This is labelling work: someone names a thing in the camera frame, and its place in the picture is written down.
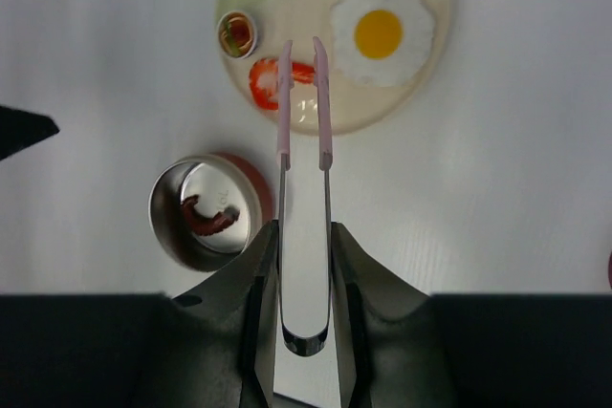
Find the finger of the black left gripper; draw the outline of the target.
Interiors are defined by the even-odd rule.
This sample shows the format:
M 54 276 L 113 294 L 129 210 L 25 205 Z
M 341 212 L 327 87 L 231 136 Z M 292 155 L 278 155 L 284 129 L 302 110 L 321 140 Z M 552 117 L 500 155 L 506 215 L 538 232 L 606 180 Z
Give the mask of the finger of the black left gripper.
M 59 132 L 59 127 L 49 116 L 2 105 L 0 160 L 3 161 Z

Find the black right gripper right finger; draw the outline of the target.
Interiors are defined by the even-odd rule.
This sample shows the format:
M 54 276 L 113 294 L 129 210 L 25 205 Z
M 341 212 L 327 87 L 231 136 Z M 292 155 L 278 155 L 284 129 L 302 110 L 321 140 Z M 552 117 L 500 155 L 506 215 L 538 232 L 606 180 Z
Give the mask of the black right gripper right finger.
M 342 407 L 423 407 L 419 322 L 426 295 L 369 255 L 345 225 L 331 229 L 333 310 Z

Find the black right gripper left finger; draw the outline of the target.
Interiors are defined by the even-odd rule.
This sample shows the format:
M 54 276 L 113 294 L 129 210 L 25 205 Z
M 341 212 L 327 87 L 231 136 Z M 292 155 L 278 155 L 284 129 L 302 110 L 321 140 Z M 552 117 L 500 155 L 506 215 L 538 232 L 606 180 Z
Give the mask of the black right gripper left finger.
M 278 221 L 205 281 L 175 298 L 195 319 L 177 372 L 193 407 L 270 407 L 277 324 Z

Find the dark red toy octopus tentacle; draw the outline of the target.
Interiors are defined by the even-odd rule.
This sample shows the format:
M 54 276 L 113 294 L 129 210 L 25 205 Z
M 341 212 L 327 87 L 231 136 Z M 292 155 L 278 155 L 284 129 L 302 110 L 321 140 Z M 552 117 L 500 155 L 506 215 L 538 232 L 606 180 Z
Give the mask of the dark red toy octopus tentacle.
M 180 204 L 183 219 L 189 230 L 196 236 L 212 236 L 235 224 L 240 217 L 240 211 L 228 206 L 213 216 L 202 215 L 197 209 L 199 195 L 186 197 Z

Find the pink cat paw tongs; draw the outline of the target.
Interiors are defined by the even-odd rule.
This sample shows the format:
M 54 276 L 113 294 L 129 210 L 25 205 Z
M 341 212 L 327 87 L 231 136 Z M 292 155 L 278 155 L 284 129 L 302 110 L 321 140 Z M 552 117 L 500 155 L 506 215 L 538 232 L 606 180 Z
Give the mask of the pink cat paw tongs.
M 333 163 L 328 56 L 313 38 L 311 79 L 317 136 L 292 148 L 292 101 L 297 78 L 291 40 L 277 63 L 279 163 L 277 269 L 279 317 L 285 347 L 310 357 L 325 346 L 331 311 L 331 198 Z

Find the cream green round plate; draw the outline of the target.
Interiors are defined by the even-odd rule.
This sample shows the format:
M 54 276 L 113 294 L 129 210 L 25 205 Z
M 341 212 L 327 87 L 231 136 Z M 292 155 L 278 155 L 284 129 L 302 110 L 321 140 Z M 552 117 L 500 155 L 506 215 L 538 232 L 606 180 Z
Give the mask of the cream green round plate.
M 310 65 L 314 61 L 314 37 L 323 43 L 330 64 L 330 106 L 336 134 L 354 132 L 388 116 L 413 97 L 427 82 L 445 48 L 450 23 L 450 0 L 422 0 L 435 20 L 432 48 L 422 68 L 407 83 L 380 88 L 361 85 L 347 78 L 337 64 L 330 22 L 338 0 L 217 0 L 216 15 L 244 11 L 255 22 L 258 42 L 244 59 L 222 58 L 230 81 L 247 103 L 258 105 L 251 95 L 249 73 L 261 58 L 278 56 L 287 40 L 293 42 L 293 60 Z

